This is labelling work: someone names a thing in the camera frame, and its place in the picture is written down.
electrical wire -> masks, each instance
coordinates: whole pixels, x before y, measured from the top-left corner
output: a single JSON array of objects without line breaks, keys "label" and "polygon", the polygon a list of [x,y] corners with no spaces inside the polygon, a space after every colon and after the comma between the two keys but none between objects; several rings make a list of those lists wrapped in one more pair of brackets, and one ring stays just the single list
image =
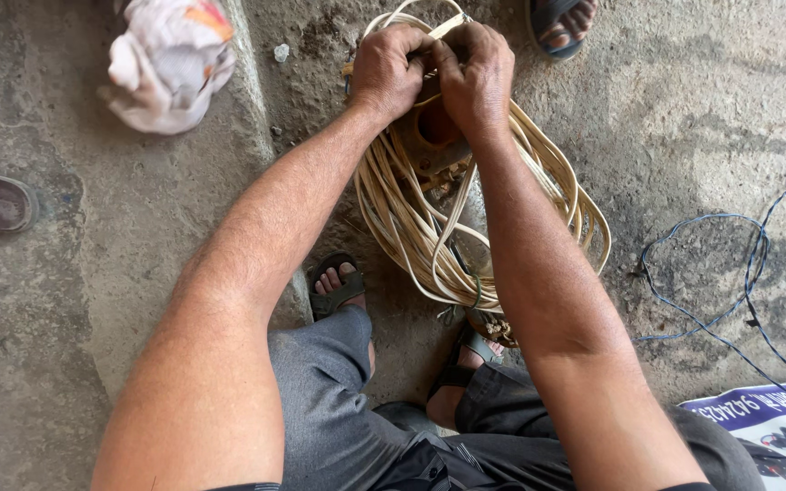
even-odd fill
[{"label": "electrical wire", "polygon": [[[717,334],[712,332],[711,329],[708,329],[711,326],[713,326],[716,322],[733,314],[736,311],[736,309],[742,305],[742,303],[745,303],[748,306],[748,310],[751,316],[753,317],[750,321],[747,321],[748,325],[753,328],[757,328],[763,340],[766,341],[767,345],[769,345],[770,350],[772,350],[775,356],[778,357],[778,359],[780,359],[781,362],[786,365],[786,358],[781,354],[781,352],[778,351],[775,345],[772,344],[769,335],[766,333],[766,330],[763,329],[762,323],[760,321],[760,316],[758,315],[757,309],[754,306],[753,301],[751,300],[751,294],[753,293],[754,288],[757,285],[757,281],[760,279],[760,276],[763,273],[763,270],[766,266],[766,260],[768,259],[770,253],[771,241],[769,235],[766,233],[766,225],[769,223],[770,217],[772,216],[772,212],[775,211],[775,208],[778,206],[778,204],[784,197],[786,197],[786,188],[784,189],[784,192],[778,198],[776,198],[775,202],[772,203],[769,210],[766,211],[766,215],[763,217],[761,221],[758,221],[754,218],[746,217],[739,213],[710,213],[707,215],[702,215],[701,217],[690,218],[688,220],[679,222],[678,224],[676,224],[674,227],[671,228],[671,230],[667,235],[665,235],[664,237],[658,240],[651,242],[648,246],[646,246],[645,249],[642,251],[642,256],[641,256],[642,270],[641,272],[639,272],[639,275],[647,279],[648,285],[650,287],[650,292],[655,297],[657,297],[662,303],[665,303],[666,305],[669,305],[670,307],[673,307],[676,310],[682,312],[685,316],[689,317],[692,321],[696,322],[699,327],[674,335],[641,336],[633,339],[633,341],[646,341],[646,340],[653,340],[653,339],[676,339],[683,336],[690,336],[696,332],[703,330],[707,332],[714,339],[723,342],[724,344],[726,344],[726,346],[728,346],[733,351],[735,351],[739,356],[741,356],[741,358],[746,363],[751,365],[751,367],[753,367],[757,371],[757,373],[760,374],[760,376],[762,376],[766,380],[769,380],[770,383],[776,385],[779,389],[786,392],[786,387],[776,382],[772,377],[767,375],[766,372],[761,370],[760,367],[758,367],[753,361],[751,361],[750,358],[748,358],[744,353],[742,353],[741,350],[739,350],[739,348],[733,342],[722,336],[718,336]],[[726,312],[724,312],[720,316],[715,317],[715,319],[712,319],[709,322],[703,322],[694,314],[690,313],[690,311],[688,311],[686,308],[681,307],[677,303],[662,296],[660,292],[657,291],[657,287],[654,285],[653,276],[650,274],[650,269],[648,267],[648,254],[650,253],[651,249],[654,248],[654,246],[658,246],[663,242],[665,242],[666,240],[670,240],[672,237],[674,237],[674,235],[683,226],[690,225],[707,218],[739,218],[739,219],[746,220],[748,223],[756,226],[759,229],[759,231],[757,233],[757,239],[754,242],[754,246],[751,248],[751,253],[748,256],[748,266],[745,269],[744,293],[736,300],[736,302],[734,302],[732,307],[729,307],[729,309],[726,310]],[[757,263],[758,266],[756,267],[756,271],[752,275],[752,270],[755,267],[755,263]]]},{"label": "electrical wire", "polygon": [[[363,37],[392,22],[417,27],[435,39],[448,30],[472,22],[453,0],[441,0],[456,11],[442,25],[431,28],[422,20],[402,13],[418,0],[406,0],[392,12],[372,20]],[[342,75],[348,87],[353,62],[347,62]],[[535,126],[513,101],[510,102],[508,125],[520,157],[540,187],[561,211],[574,239],[586,252],[595,237],[602,237],[597,272],[608,258],[611,238],[608,223],[590,196],[578,184],[566,156]],[[476,162],[469,157],[466,171],[448,216],[442,214],[423,195],[409,155],[404,151],[396,129],[388,127],[369,145],[354,174],[357,200],[372,235],[387,255],[409,273],[425,296],[444,303],[474,307],[502,314],[492,276],[479,276],[464,270],[458,258],[445,247],[454,230],[479,240],[488,250],[490,241],[480,232],[458,223],[466,198],[476,180]],[[434,226],[438,222],[441,230]]]}]

green string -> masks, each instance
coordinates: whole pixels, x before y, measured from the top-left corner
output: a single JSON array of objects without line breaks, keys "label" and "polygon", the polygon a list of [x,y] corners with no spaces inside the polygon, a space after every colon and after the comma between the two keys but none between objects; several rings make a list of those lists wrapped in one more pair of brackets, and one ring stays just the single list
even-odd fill
[{"label": "green string", "polygon": [[472,277],[475,278],[475,282],[478,284],[478,296],[475,297],[475,303],[472,304],[471,307],[475,308],[478,307],[478,304],[481,302],[481,278],[479,278],[475,273],[472,273]]}]

dirty floor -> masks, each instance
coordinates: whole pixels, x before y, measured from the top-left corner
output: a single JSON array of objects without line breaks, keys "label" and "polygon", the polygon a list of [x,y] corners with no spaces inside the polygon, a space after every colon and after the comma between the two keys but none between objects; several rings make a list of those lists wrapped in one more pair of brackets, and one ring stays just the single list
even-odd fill
[{"label": "dirty floor", "polygon": [[[280,153],[343,108],[342,63],[391,0],[225,2],[237,28],[236,77],[186,135],[141,135],[96,95],[122,23],[107,1],[0,0],[0,174],[38,192],[42,216],[0,236],[0,490],[86,488],[106,417],[181,265],[229,204]],[[614,237],[602,274],[631,334],[691,329],[653,300],[638,254],[676,222],[715,211],[761,217],[786,186],[786,5],[760,1],[600,2],[584,51],[546,65],[522,2],[469,0],[517,55],[514,99],[572,162]],[[409,10],[438,21],[432,4]],[[272,50],[287,43],[290,56]],[[768,228],[755,294],[786,355],[786,200]],[[653,256],[664,295],[713,317],[741,290],[745,222],[701,223]],[[304,264],[353,251],[375,325],[375,403],[422,402],[453,328],[368,234],[348,188]],[[272,321],[302,325],[297,272]],[[786,380],[741,310],[717,332]],[[674,403],[759,384],[703,333],[640,341],[658,398]],[[517,354],[510,358],[517,363]]]}]

gray trousers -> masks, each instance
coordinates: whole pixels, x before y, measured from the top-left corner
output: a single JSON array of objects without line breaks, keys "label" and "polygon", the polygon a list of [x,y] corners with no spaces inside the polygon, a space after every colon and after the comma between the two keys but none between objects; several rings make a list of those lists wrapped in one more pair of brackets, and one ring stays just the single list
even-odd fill
[{"label": "gray trousers", "polygon": [[[566,453],[528,373],[495,363],[478,369],[457,407],[460,435],[403,431],[370,411],[360,393],[369,379],[371,333],[366,312],[354,305],[305,328],[269,333],[284,408],[282,490],[369,489],[422,439],[445,449],[465,444],[497,481],[574,489]],[[727,431],[678,407],[669,416],[718,491],[764,488],[748,452]]]}]

hairy arm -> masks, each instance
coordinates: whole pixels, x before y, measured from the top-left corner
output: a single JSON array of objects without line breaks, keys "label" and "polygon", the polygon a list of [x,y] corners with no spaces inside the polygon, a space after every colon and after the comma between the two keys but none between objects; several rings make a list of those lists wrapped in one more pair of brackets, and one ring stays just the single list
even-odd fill
[{"label": "hairy arm", "polygon": [[[514,55],[477,23],[433,45],[445,108],[481,173],[499,300],[579,489],[707,482],[652,396],[624,324],[508,129]],[[461,68],[450,45],[468,48]]]},{"label": "hairy arm", "polygon": [[267,346],[275,302],[363,151],[413,104],[432,39],[367,37],[353,102],[275,162],[184,267],[108,422],[93,491],[197,491],[281,482],[284,427]]}]

